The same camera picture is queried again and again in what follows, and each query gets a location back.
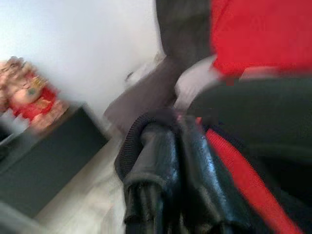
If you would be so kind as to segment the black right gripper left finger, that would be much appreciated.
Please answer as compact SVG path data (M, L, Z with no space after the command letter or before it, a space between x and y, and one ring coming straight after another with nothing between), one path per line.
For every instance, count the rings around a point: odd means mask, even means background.
M176 137L168 127L150 124L140 141L143 148L124 180L125 233L175 234L181 212Z

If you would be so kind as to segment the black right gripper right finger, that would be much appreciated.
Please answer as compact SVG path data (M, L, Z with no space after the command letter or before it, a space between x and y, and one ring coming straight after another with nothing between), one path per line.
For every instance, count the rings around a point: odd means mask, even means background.
M193 234L250 234L250 209L193 117L180 120L184 221Z

